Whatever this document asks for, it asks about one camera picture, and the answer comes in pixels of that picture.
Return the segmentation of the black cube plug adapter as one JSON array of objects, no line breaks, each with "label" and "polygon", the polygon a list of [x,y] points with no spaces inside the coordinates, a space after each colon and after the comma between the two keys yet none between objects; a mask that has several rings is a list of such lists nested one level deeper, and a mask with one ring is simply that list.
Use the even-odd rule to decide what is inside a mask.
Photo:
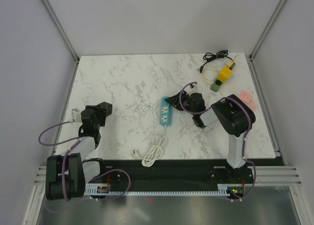
[{"label": "black cube plug adapter", "polygon": [[112,114],[113,105],[108,102],[101,102],[96,107],[97,107],[97,113],[100,116],[107,117]]}]

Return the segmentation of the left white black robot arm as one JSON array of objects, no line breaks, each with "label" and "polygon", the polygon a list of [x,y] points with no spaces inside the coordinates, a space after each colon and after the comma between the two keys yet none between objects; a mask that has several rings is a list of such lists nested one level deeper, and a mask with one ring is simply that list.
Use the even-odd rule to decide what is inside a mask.
[{"label": "left white black robot arm", "polygon": [[100,128],[112,114],[112,104],[107,102],[95,106],[87,105],[80,111],[72,109],[72,117],[62,124],[80,123],[78,136],[54,143],[60,145],[76,141],[73,146],[60,155],[48,157],[46,162],[45,196],[47,200],[83,197],[85,184],[94,179],[104,182],[107,169],[100,166],[99,159],[91,159],[89,155],[97,149],[101,141]]}]

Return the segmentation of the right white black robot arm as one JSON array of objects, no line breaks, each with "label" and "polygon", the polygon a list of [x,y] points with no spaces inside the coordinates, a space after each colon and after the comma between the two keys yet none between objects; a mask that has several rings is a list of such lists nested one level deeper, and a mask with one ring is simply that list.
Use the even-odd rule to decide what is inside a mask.
[{"label": "right white black robot arm", "polygon": [[225,169],[225,178],[237,182],[242,177],[242,170],[247,160],[244,156],[246,138],[256,121],[255,114],[234,94],[222,98],[206,109],[202,94],[183,91],[165,98],[165,102],[179,111],[192,114],[194,124],[204,129],[215,122],[220,122],[228,133],[229,149]]}]

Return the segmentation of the teal power strip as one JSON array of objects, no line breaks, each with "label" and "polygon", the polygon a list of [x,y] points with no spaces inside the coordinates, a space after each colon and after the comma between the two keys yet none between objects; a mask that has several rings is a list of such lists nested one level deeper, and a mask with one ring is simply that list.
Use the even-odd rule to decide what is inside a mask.
[{"label": "teal power strip", "polygon": [[159,122],[161,126],[169,127],[172,124],[172,106],[166,102],[168,96],[164,96],[161,98],[161,108],[160,108],[160,118]]}]

